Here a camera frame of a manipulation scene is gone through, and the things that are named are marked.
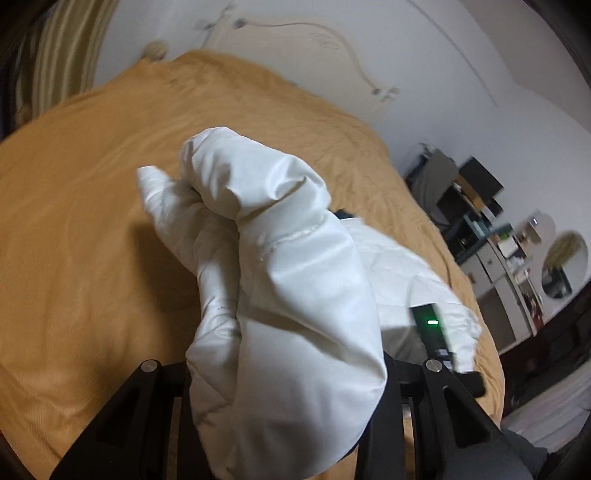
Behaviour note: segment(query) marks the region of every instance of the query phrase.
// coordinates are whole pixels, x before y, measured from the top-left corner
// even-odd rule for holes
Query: yellow blanket
[[[231,57],[141,61],[0,144],[0,430],[39,480],[141,361],[184,359],[199,321],[196,281],[149,226],[135,169],[176,175],[183,141],[219,125],[307,161],[333,209],[425,258],[478,312],[438,230],[364,124]],[[488,389],[480,404],[500,421],[504,379],[486,327],[476,369]]]

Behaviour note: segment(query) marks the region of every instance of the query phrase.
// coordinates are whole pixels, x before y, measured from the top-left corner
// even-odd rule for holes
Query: white cloth
[[[197,276],[191,408],[216,477],[302,479],[344,456],[384,389],[382,339],[395,358],[424,359],[412,304],[437,303],[459,370],[472,369],[474,315],[419,257],[330,213],[305,162],[221,127],[185,143],[180,170],[143,167],[138,183]]]

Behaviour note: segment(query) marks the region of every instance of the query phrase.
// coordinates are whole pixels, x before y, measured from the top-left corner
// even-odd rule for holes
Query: black monitor
[[[488,203],[503,189],[503,185],[474,157],[461,166],[460,175],[476,190],[484,203]]]

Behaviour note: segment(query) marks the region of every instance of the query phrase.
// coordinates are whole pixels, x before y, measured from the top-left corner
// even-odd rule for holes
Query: mirror
[[[542,269],[542,288],[553,299],[578,290],[587,271],[587,244],[577,232],[560,235],[548,250]]]

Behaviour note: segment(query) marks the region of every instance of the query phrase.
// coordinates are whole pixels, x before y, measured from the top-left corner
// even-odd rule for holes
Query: white cabinet
[[[486,270],[491,282],[496,282],[501,277],[505,276],[505,269],[501,264],[501,260],[496,256],[491,244],[484,244],[484,246],[476,253],[482,266]]]
[[[491,279],[486,274],[477,255],[472,255],[462,264],[461,268],[468,277],[468,280],[470,280],[472,290],[474,290],[477,299],[492,288]]]
[[[535,332],[523,295],[492,242],[466,260],[462,270],[470,280],[499,352],[511,349]]]

